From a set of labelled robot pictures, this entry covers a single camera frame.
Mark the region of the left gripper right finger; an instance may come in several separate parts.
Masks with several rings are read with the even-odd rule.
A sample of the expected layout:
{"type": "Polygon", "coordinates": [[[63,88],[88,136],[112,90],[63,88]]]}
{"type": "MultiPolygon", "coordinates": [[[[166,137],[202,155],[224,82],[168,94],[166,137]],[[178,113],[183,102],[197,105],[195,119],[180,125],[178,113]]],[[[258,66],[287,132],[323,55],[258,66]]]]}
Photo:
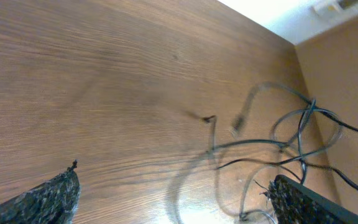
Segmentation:
{"type": "Polygon", "coordinates": [[[264,195],[279,224],[358,224],[358,215],[285,175],[277,175],[264,195]]]}

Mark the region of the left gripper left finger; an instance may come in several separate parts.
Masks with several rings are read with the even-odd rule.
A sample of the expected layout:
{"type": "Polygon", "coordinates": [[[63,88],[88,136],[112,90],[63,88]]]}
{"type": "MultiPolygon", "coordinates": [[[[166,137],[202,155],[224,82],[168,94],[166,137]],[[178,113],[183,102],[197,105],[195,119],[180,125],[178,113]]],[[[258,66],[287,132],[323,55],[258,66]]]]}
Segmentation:
{"type": "Polygon", "coordinates": [[[0,204],[0,224],[72,223],[81,193],[77,163],[73,161],[54,178],[0,204]]]}

